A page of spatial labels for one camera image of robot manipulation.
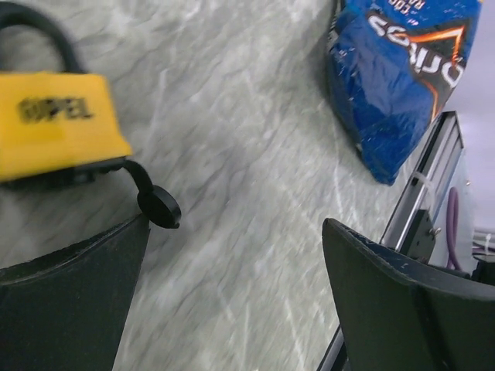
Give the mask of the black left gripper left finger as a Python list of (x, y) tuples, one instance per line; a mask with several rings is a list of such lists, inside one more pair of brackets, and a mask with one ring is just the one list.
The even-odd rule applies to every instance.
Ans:
[(3, 370), (110, 370), (149, 240), (143, 215), (1, 270)]

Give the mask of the yellow padlock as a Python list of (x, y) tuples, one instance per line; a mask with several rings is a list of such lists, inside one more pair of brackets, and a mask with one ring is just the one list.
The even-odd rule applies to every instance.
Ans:
[(138, 188), (142, 213), (157, 226), (178, 228), (177, 201), (130, 158), (106, 79), (83, 68), (63, 30), (38, 10), (2, 2), (1, 27), (12, 26), (47, 36), (63, 70), (1, 74), (1, 182), (63, 187), (123, 168)]

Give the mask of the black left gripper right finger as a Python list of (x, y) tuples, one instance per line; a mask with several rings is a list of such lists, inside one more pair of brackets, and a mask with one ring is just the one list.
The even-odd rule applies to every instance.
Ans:
[(420, 263), (335, 219), (323, 253), (352, 370), (492, 370), (494, 287)]

